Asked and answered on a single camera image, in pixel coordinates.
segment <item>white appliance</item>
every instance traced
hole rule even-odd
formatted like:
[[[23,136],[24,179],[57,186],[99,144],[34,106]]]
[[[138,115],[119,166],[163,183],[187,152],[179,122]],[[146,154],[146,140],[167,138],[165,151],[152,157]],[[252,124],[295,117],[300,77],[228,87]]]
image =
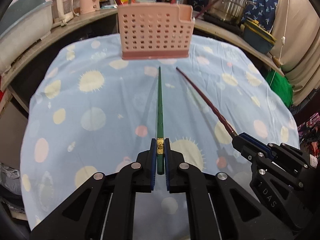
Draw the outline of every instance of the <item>white appliance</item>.
[[[72,0],[52,0],[54,23],[67,23],[73,19]]]

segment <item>table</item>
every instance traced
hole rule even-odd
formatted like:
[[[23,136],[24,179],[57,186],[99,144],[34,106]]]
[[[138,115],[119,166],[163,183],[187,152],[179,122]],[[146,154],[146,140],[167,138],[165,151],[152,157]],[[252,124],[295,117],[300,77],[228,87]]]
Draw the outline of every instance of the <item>table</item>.
[[[282,72],[281,68],[278,68],[276,64],[272,61],[271,55],[265,55],[261,52],[257,51],[253,47],[251,47],[246,41],[244,41],[241,37],[238,35],[221,28],[217,25],[214,25],[209,22],[205,22],[204,20],[197,19],[195,28],[201,31],[204,31],[209,34],[213,34],[215,36],[218,36],[231,44],[244,49],[245,51],[249,52],[250,54],[254,55],[258,59],[260,59],[263,63],[265,63],[267,66],[269,66],[271,69],[279,73],[281,76],[284,77],[284,73]]]

